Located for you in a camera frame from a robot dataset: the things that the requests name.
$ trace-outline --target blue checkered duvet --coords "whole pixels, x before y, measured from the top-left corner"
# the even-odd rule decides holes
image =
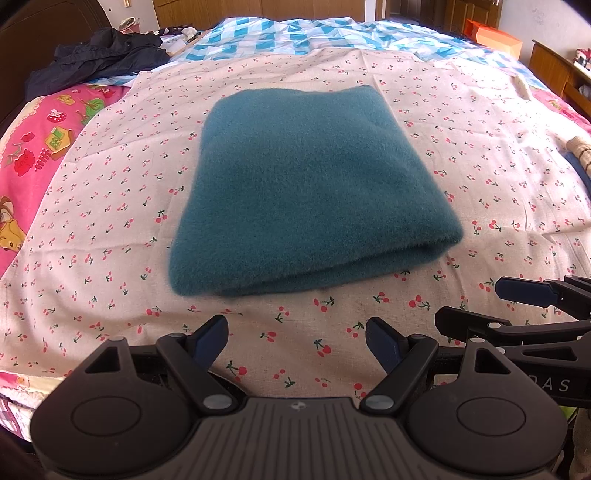
[[[474,45],[418,25],[390,21],[357,23],[351,18],[288,20],[228,18],[168,64],[192,60],[223,60],[260,53],[305,55],[325,47],[407,51],[424,61],[464,58],[520,74],[534,87],[547,90],[522,63],[510,55]],[[97,85],[125,85],[135,76],[94,80]]]

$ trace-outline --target folded blanket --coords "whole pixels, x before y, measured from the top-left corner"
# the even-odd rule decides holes
[[[247,90],[207,116],[170,281],[181,295],[327,287],[432,261],[461,237],[376,90]]]

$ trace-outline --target white wall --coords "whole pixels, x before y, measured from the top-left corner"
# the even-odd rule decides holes
[[[98,0],[107,14],[111,25],[118,28],[125,18],[139,18],[139,26],[143,33],[158,30],[158,19],[152,0],[129,0],[131,7],[125,8],[123,0]]]
[[[532,39],[568,59],[577,48],[591,48],[591,25],[563,0],[505,0],[499,28],[523,41],[519,59],[526,65]]]

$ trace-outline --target orange bag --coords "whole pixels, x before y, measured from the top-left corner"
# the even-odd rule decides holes
[[[480,45],[504,51],[519,59],[523,42],[501,30],[466,19],[463,33]]]

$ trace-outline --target pink cartoon blanket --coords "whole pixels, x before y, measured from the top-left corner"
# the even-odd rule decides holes
[[[586,118],[579,115],[568,103],[562,100],[562,98],[546,90],[532,88],[531,91],[536,100],[542,102],[544,106],[548,107],[548,109],[553,112],[558,112],[560,115],[576,123],[588,134],[591,134],[591,123],[589,123]]]
[[[16,257],[61,159],[103,108],[129,90],[76,85],[29,102],[0,140],[0,276]]]

